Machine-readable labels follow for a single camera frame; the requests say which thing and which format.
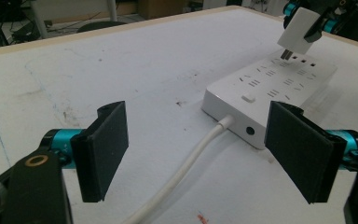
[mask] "white electrical plug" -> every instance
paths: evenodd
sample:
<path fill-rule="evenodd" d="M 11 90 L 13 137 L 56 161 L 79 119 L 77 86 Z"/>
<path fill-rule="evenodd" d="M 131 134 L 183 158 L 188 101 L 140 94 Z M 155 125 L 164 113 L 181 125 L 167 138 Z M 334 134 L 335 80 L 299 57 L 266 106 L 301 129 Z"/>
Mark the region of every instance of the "white electrical plug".
<path fill-rule="evenodd" d="M 326 86 L 337 68 L 310 56 L 281 59 L 283 50 L 269 55 L 207 87 L 202 109 L 220 120 L 231 115 L 229 128 L 252 146 L 263 149 L 269 104 L 286 102 L 305 108 Z"/>
<path fill-rule="evenodd" d="M 304 36 L 320 17 L 318 13 L 300 7 L 278 40 L 278 44 L 294 53 L 306 54 L 313 43 L 307 42 Z"/>

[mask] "power strip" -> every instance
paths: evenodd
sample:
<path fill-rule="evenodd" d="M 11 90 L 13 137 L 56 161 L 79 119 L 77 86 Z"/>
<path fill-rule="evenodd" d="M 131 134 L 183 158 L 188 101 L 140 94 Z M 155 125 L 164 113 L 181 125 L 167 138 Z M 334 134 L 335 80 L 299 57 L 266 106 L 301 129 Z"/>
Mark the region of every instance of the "power strip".
<path fill-rule="evenodd" d="M 263 149 L 269 104 L 281 101 L 305 107 L 323 89 L 337 68 L 310 56 L 282 60 L 283 50 L 269 55 L 207 87 L 202 109 L 220 120 L 230 114 L 229 128 L 252 146 Z"/>

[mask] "floor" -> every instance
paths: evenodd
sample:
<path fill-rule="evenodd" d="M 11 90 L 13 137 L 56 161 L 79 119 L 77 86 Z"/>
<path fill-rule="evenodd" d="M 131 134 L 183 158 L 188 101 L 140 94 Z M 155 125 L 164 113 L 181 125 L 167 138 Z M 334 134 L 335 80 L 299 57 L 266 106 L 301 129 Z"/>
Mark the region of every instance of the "floor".
<path fill-rule="evenodd" d="M 12 34 L 16 31 L 20 30 L 20 28 L 22 28 L 26 24 L 28 24 L 33 18 L 31 11 L 29 11 L 29 10 L 23 10 L 23 11 L 26 15 L 26 18 L 24 20 L 5 22 L 2 25 L 2 31 L 5 34 L 5 37 L 7 38 L 7 42 L 10 44 L 20 44 L 21 43 L 21 42 L 16 41 L 16 39 L 14 39 L 12 37 Z M 98 14 L 95 14 L 94 16 L 90 16 L 90 18 L 88 18 L 87 20 L 83 20 L 83 21 L 71 21 L 71 22 L 55 23 L 55 24 L 53 23 L 50 26 L 48 26 L 48 38 L 57 37 L 57 36 L 61 36 L 61 35 L 75 34 L 77 29 L 83 25 L 86 25 L 88 23 L 95 22 L 95 21 L 108 21 L 109 20 L 108 18 L 93 19 L 93 17 L 96 17 L 96 16 L 98 16 Z M 126 23 L 133 23 L 133 22 L 138 22 L 138 21 L 144 21 L 145 19 L 137 14 L 131 14 L 131 15 L 117 16 L 117 20 L 123 21 Z"/>

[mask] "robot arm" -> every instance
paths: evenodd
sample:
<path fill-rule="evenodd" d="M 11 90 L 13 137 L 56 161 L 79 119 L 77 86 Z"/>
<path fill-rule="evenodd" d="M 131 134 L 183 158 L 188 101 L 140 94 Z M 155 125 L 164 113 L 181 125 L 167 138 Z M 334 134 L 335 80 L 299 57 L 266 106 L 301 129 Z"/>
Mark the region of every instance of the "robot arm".
<path fill-rule="evenodd" d="M 278 41 L 286 49 L 283 59 L 305 54 L 322 31 L 358 41 L 358 0 L 291 0 L 283 13 L 285 31 Z"/>
<path fill-rule="evenodd" d="M 104 200 L 129 145 L 125 102 L 98 109 L 85 130 L 50 130 L 0 175 L 0 223 L 73 223 L 62 168 L 76 168 L 85 203 Z"/>
<path fill-rule="evenodd" d="M 301 108 L 272 101 L 265 143 L 308 203 L 327 202 L 338 169 L 357 172 L 344 215 L 358 224 L 358 132 L 323 130 Z"/>

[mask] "power strip switch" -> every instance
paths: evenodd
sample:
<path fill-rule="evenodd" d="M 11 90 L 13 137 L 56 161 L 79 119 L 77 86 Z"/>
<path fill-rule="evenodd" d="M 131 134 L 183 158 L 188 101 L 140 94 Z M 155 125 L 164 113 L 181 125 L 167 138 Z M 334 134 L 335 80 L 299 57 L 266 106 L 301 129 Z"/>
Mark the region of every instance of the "power strip switch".
<path fill-rule="evenodd" d="M 229 128 L 252 146 L 263 149 L 269 104 L 281 101 L 305 109 L 337 68 L 306 55 L 282 60 L 283 50 L 269 55 L 207 87 L 202 110 L 220 120 L 230 114 Z"/>

